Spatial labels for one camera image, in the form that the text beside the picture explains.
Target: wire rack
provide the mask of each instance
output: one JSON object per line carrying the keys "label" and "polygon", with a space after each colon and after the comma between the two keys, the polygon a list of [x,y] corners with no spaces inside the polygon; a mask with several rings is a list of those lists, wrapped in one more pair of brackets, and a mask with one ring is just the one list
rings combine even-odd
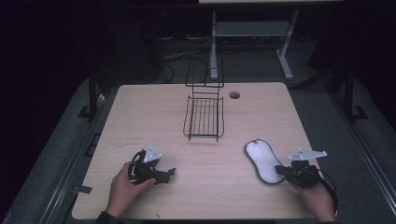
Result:
{"label": "wire rack", "polygon": [[206,63],[195,61],[191,55],[185,82],[191,87],[191,95],[187,101],[183,133],[189,140],[192,137],[215,137],[219,141],[224,134],[223,98],[219,98],[224,77],[221,74],[217,80],[209,80]]}

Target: hand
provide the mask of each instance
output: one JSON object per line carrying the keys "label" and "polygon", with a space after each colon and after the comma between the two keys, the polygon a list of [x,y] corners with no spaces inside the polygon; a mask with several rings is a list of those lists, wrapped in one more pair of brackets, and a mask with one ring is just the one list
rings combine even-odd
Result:
{"label": "hand", "polygon": [[307,189],[291,185],[300,193],[303,202],[318,222],[336,221],[332,196],[321,183]]}
{"label": "hand", "polygon": [[132,184],[128,176],[129,164],[130,162],[126,162],[111,182],[106,212],[116,218],[120,218],[137,196],[155,183],[152,178],[139,185]]}

